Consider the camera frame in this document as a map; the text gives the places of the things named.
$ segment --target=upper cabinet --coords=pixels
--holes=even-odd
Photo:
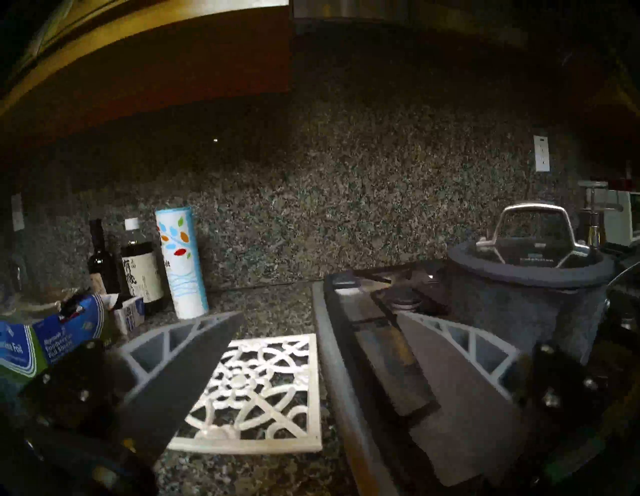
[[[289,88],[288,0],[65,0],[0,102],[0,152],[119,117]]]

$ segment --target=wine bottle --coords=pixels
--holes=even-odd
[[[89,229],[91,230],[93,255],[89,257],[87,265],[93,291],[97,294],[120,293],[116,263],[104,246],[102,219],[90,220]]]
[[[127,242],[120,250],[124,275],[132,296],[142,296],[145,315],[152,315],[164,306],[164,291],[151,241],[140,232],[137,218],[125,219]]]

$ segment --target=granite backsplash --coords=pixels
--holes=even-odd
[[[154,211],[190,205],[207,288],[247,287],[442,257],[517,200],[574,214],[587,162],[527,57],[381,27],[297,36],[289,93],[119,119],[12,168],[28,262],[41,286],[88,285],[90,218],[117,252],[125,218],[157,240]]]

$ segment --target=kitchen counter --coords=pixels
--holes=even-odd
[[[209,295],[211,313],[244,314],[235,339],[315,332],[310,284],[225,291]],[[177,322],[170,307],[140,326]],[[165,450],[154,466],[161,495],[356,495],[342,439],[320,371],[323,450],[284,455],[210,455]]]

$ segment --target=stove burner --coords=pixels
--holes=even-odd
[[[385,299],[396,310],[415,310],[422,298],[408,286],[392,286],[385,292]]]

